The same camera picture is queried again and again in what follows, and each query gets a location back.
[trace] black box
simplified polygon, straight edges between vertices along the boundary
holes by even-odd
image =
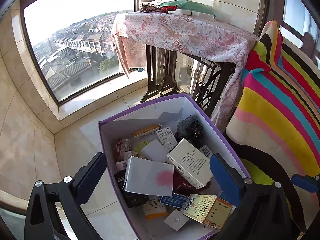
[[[126,170],[118,171],[114,174],[118,187],[121,191],[121,194],[126,202],[128,208],[142,206],[143,204],[147,203],[149,200],[148,195],[136,194],[131,192],[126,192],[122,189],[124,185],[124,176]]]

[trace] window sill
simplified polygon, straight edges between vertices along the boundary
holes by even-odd
[[[147,72],[133,71],[95,87],[59,107],[59,119],[66,127],[94,110],[148,85]]]

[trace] tree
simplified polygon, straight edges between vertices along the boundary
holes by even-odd
[[[109,76],[113,73],[113,67],[118,65],[117,56],[107,57],[104,61],[100,63],[99,74],[102,77]]]

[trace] sky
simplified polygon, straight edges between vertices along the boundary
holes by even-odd
[[[134,9],[134,0],[37,0],[24,10],[31,45],[100,14]]]

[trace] blue box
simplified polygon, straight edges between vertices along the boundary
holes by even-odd
[[[176,193],[172,193],[172,197],[162,196],[159,202],[168,206],[182,208],[188,197]]]

